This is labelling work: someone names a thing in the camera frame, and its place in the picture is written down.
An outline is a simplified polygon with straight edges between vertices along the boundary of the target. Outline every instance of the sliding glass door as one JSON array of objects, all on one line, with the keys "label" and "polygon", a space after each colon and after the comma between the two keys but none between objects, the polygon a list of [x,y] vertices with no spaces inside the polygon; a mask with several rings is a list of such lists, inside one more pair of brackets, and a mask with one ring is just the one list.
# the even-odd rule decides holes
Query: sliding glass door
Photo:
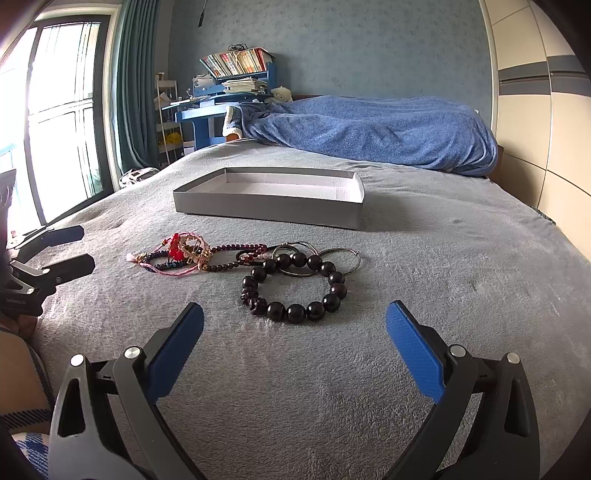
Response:
[{"label": "sliding glass door", "polygon": [[20,107],[28,179],[23,190],[40,225],[113,192],[102,110],[108,22],[104,15],[54,18],[36,22],[21,39],[21,55],[29,49]]}]

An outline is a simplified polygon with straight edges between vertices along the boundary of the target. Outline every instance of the yellow object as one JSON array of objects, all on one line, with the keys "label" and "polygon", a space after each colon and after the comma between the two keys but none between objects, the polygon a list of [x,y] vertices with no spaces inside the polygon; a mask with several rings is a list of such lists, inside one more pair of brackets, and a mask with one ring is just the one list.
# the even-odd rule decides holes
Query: yellow object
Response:
[{"label": "yellow object", "polygon": [[176,144],[182,143],[183,137],[178,132],[172,132],[171,134],[166,135],[166,143],[168,144]]}]

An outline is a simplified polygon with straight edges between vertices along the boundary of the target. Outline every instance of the blue wallpaper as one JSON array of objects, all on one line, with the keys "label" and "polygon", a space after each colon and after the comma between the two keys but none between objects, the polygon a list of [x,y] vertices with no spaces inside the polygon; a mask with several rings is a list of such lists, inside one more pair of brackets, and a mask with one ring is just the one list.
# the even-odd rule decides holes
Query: blue wallpaper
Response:
[{"label": "blue wallpaper", "polygon": [[275,54],[295,95],[438,95],[491,120],[491,63],[478,0],[176,0],[169,78],[184,92],[199,58],[233,43]]}]

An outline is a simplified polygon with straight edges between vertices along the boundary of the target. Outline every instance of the blue duvet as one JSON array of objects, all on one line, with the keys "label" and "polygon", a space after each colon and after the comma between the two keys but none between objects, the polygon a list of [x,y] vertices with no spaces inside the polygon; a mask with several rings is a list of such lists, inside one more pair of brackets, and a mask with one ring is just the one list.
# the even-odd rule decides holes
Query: blue duvet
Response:
[{"label": "blue duvet", "polygon": [[490,173],[498,153],[473,109],[436,97],[241,103],[230,108],[229,129],[264,144],[469,176]]}]

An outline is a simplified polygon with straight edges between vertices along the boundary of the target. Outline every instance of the teal curtain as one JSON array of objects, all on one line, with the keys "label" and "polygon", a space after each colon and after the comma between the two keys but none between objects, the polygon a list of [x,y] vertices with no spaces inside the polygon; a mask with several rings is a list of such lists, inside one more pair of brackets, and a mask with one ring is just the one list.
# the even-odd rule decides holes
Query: teal curtain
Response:
[{"label": "teal curtain", "polygon": [[160,0],[124,0],[119,24],[115,116],[121,172],[158,167],[154,50]]}]

